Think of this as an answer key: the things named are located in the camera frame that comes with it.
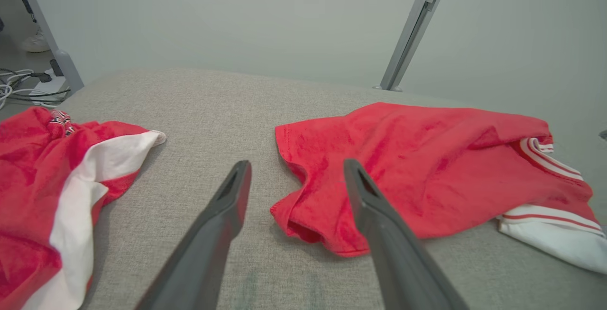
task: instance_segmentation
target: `person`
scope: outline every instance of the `person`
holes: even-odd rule
[[[32,10],[32,7],[30,6],[30,3],[28,2],[28,0],[22,1],[23,4],[26,6],[26,10],[28,11],[28,13],[30,14],[30,16],[32,16],[32,21],[37,24],[37,20],[34,16],[34,12]],[[40,28],[40,25],[37,24],[36,34],[34,34],[33,36],[29,36],[21,43],[21,48],[31,53],[40,53],[50,50],[50,47],[48,46],[48,41],[46,40],[44,33]]]

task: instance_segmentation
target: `gray fabric surface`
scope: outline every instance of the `gray fabric surface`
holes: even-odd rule
[[[278,155],[274,127],[378,101],[462,106],[370,88],[198,70],[121,73],[77,92],[62,106],[73,122],[120,120],[167,134],[128,192],[101,212],[93,284],[83,309],[134,308],[240,159],[251,161],[253,180],[219,309],[382,308],[369,256],[339,258],[321,245],[287,238],[269,214],[270,206],[299,187]],[[499,234],[494,222],[426,245],[473,309],[607,304],[607,278]]]

